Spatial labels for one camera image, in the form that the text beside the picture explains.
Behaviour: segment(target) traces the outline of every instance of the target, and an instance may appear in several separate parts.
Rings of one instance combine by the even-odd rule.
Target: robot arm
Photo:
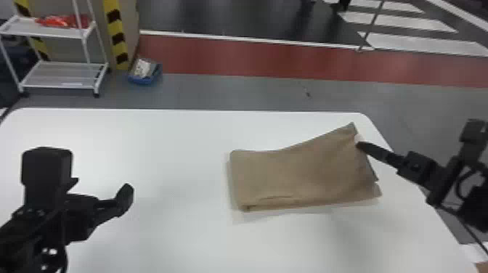
[[[453,156],[445,167],[416,152],[401,156],[367,142],[358,142],[357,148],[396,168],[399,176],[427,189],[429,194],[426,202],[429,205],[451,213],[481,232],[488,232],[488,168],[479,162],[481,154],[487,147],[488,123],[470,120],[463,129],[460,141],[463,146],[459,154]],[[460,191],[461,184],[478,172],[484,178],[482,185],[473,187],[464,196]],[[443,205],[453,187],[462,201],[456,209]]]
[[[40,147],[24,152],[24,205],[0,227],[0,273],[66,272],[66,245],[87,240],[100,225],[131,207],[134,189],[125,184],[113,199],[68,194],[69,150]]]

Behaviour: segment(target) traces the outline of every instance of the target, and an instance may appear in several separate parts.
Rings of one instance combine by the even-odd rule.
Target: yellow and black striped post
[[[112,43],[112,54],[115,58],[116,68],[129,69],[129,53],[127,52],[126,37],[123,32],[121,11],[118,0],[103,0],[103,8],[107,16],[108,35]]]
[[[14,4],[19,12],[19,15],[24,17],[32,17],[31,10],[29,8],[29,0],[14,0]],[[44,41],[42,41],[42,39],[39,37],[31,37],[29,39],[31,42],[30,44],[34,46],[34,49],[39,53],[41,58],[45,61],[49,61],[50,58],[46,43],[44,43]]]

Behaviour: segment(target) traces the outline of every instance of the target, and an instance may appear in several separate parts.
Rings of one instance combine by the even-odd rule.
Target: khaki fabric
[[[488,262],[476,264],[479,273],[488,273]]]
[[[349,203],[380,195],[353,123],[274,151],[230,154],[235,201],[242,211]]]

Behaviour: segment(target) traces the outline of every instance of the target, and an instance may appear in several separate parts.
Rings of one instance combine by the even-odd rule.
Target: metal shelf rack
[[[80,12],[78,10],[77,0],[73,1],[73,9],[78,23],[78,28],[51,28],[42,26],[34,22],[33,18],[14,15],[2,26],[0,26],[0,50],[4,55],[10,73],[17,84],[21,95],[26,97],[28,93],[26,87],[34,88],[56,88],[56,89],[92,89],[94,97],[99,97],[99,86],[103,77],[108,71],[108,61],[103,47],[102,37],[94,21],[93,6],[90,0],[86,0],[91,15],[91,22],[88,28],[81,27]],[[86,41],[90,34],[95,30],[99,41],[100,49],[104,62],[94,64],[90,60]],[[32,67],[30,72],[20,80],[14,70],[12,62],[7,54],[2,35],[14,36],[32,36],[39,38],[70,38],[79,39],[83,46],[86,62],[47,62],[43,61],[40,54],[36,51],[38,62]]]

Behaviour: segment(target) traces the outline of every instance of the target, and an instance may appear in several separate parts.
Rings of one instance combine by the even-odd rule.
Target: white shelf
[[[90,35],[96,27],[94,20],[91,21],[88,28],[81,30],[79,28],[52,28],[45,27],[34,21],[35,19],[29,17],[21,17],[14,15],[10,20],[6,21],[0,27],[1,35],[17,35],[17,36],[35,36],[35,37],[50,37],[50,38],[73,38],[83,39]]]
[[[39,61],[20,82],[23,87],[98,89],[108,64]]]

